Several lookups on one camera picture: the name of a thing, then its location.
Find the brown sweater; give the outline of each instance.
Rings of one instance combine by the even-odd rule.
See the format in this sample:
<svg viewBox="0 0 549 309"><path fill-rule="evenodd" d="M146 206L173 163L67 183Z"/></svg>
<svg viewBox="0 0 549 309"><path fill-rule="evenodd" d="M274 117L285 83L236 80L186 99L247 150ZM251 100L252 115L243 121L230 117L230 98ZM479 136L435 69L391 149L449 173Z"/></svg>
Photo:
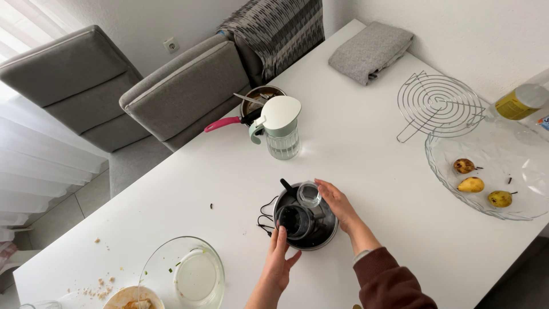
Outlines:
<svg viewBox="0 0 549 309"><path fill-rule="evenodd" d="M385 247L368 253L353 268L364 309L436 309L412 272L400 267Z"/></svg>

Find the pear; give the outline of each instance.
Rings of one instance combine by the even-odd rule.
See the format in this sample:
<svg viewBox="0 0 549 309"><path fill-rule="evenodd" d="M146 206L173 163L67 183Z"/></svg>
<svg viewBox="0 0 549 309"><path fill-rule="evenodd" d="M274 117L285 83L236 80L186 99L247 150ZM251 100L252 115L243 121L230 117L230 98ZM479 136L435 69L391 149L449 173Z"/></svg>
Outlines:
<svg viewBox="0 0 549 309"><path fill-rule="evenodd" d="M461 174L467 174L475 170L475 164L469 159L457 159L453 163L453 168Z"/></svg>
<svg viewBox="0 0 549 309"><path fill-rule="evenodd" d="M484 190L484 181L478 177L465 178L457 189L462 192L477 193Z"/></svg>
<svg viewBox="0 0 549 309"><path fill-rule="evenodd" d="M513 195L507 191L494 191L488 194L488 201L495 207L507 207L513 202Z"/></svg>

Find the bottle label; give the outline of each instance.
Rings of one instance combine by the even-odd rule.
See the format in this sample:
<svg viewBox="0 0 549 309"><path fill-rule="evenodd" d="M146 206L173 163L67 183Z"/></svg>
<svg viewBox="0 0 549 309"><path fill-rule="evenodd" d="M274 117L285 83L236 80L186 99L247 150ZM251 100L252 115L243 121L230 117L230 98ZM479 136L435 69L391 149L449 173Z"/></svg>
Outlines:
<svg viewBox="0 0 549 309"><path fill-rule="evenodd" d="M515 95L515 91L511 91L508 95L496 102L496 110L503 117L510 120L521 120L541 108L531 108L522 104Z"/></svg>
<svg viewBox="0 0 549 309"><path fill-rule="evenodd" d="M545 130L549 131L549 115L538 120L537 124L541 125Z"/></svg>

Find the metal wire rack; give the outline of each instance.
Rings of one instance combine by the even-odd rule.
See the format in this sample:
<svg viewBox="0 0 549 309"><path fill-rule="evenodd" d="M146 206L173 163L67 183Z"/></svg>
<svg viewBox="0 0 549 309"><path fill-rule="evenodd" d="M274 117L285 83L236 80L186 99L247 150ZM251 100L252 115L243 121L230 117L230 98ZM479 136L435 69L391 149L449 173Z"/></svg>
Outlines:
<svg viewBox="0 0 549 309"><path fill-rule="evenodd" d="M404 143L421 131L437 137L458 137L474 130L484 119L486 109L466 84L444 75L412 74L398 96L399 110L408 125L396 139ZM408 127L415 131L405 140Z"/></svg>

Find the white curtain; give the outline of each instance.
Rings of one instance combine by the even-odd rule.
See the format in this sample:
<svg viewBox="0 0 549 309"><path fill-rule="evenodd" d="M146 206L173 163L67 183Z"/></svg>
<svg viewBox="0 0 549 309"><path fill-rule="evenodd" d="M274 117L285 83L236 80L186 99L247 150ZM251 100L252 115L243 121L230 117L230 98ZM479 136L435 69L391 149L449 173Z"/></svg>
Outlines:
<svg viewBox="0 0 549 309"><path fill-rule="evenodd" d="M57 0L0 0L0 62L79 28ZM90 181L107 157L0 82L0 241L13 238L6 226Z"/></svg>

